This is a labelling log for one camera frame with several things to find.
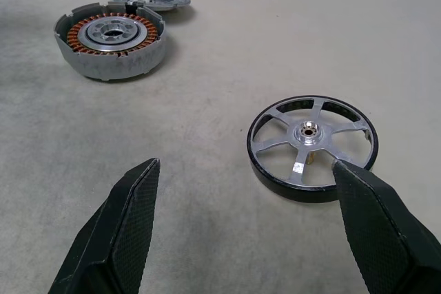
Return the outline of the silver motor stator copper windings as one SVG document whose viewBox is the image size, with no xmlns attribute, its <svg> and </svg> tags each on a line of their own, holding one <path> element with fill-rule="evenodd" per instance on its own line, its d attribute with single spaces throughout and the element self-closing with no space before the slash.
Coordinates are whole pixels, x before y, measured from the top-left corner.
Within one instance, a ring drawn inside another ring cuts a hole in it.
<svg viewBox="0 0 441 294">
<path fill-rule="evenodd" d="M 162 16 L 140 5 L 91 3 L 61 16 L 54 37 L 80 75 L 115 81 L 147 74 L 165 58 Z"/>
</svg>

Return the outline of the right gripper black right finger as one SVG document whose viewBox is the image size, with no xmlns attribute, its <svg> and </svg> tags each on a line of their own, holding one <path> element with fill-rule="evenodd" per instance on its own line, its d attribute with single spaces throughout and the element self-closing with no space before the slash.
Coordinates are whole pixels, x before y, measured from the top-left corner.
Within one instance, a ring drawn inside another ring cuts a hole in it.
<svg viewBox="0 0 441 294">
<path fill-rule="evenodd" d="M 345 233 L 369 294 L 441 294 L 441 242 L 395 189 L 350 162 L 333 164 Z"/>
</svg>

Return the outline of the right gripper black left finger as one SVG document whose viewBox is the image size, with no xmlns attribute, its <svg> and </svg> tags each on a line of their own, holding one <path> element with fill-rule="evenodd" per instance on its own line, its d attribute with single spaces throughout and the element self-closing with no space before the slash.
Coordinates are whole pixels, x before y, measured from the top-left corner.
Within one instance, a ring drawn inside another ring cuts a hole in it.
<svg viewBox="0 0 441 294">
<path fill-rule="evenodd" d="M 48 294 L 139 294 L 161 163 L 127 171 L 76 235 Z"/>
</svg>

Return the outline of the black-rimmed spoked silver rotor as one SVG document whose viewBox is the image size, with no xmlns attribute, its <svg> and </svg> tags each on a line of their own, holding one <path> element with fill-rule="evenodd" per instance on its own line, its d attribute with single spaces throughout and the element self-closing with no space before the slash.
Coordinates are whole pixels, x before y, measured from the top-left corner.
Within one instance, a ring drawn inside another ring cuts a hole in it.
<svg viewBox="0 0 441 294">
<path fill-rule="evenodd" d="M 285 133 L 256 142 L 257 133 L 271 120 L 284 124 Z M 293 96 L 278 101 L 257 115 L 247 132 L 246 147 L 252 170 L 266 188 L 288 200 L 313 204 L 336 201 L 335 184 L 306 185 L 303 177 L 314 154 L 320 151 L 334 160 L 353 162 L 332 142 L 333 136 L 343 132 L 363 132 L 371 148 L 367 159 L 357 166 L 371 170 L 378 157 L 379 140 L 372 122 L 359 109 L 337 98 L 320 95 Z M 273 175 L 258 159 L 260 152 L 281 145 L 297 151 L 287 179 Z"/>
</svg>

